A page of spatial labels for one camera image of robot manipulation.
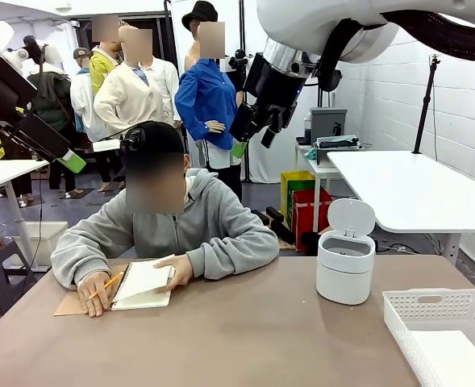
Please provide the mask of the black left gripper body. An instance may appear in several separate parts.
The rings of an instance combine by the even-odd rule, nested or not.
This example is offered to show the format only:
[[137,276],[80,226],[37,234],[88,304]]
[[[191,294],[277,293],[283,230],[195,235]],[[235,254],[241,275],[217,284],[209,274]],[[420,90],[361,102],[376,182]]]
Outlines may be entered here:
[[4,57],[0,57],[0,121],[12,123],[26,114],[36,96],[33,86]]

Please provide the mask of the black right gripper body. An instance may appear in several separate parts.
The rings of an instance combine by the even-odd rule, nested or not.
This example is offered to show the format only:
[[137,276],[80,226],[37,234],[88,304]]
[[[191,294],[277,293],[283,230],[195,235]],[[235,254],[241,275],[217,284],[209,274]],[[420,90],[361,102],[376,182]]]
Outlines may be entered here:
[[256,97],[254,119],[268,119],[273,109],[280,110],[284,119],[290,119],[306,78],[282,73],[266,60],[253,61],[252,75]]

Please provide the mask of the person's right hand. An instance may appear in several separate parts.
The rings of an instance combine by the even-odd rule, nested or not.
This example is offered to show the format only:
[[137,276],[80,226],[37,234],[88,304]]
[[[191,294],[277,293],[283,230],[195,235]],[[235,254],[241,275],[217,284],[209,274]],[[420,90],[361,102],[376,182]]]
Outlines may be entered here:
[[77,293],[84,314],[100,317],[109,309],[113,284],[110,274],[103,271],[93,272],[81,280]]

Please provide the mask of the person's left hand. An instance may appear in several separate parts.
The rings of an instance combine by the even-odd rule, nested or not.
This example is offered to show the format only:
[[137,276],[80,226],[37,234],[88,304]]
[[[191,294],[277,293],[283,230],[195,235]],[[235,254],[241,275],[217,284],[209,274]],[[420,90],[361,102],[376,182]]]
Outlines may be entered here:
[[155,268],[163,268],[167,266],[172,266],[174,268],[174,275],[170,280],[168,280],[166,286],[155,289],[155,293],[166,293],[172,291],[178,286],[186,285],[193,277],[193,267],[190,258],[186,254],[170,256],[154,265]]

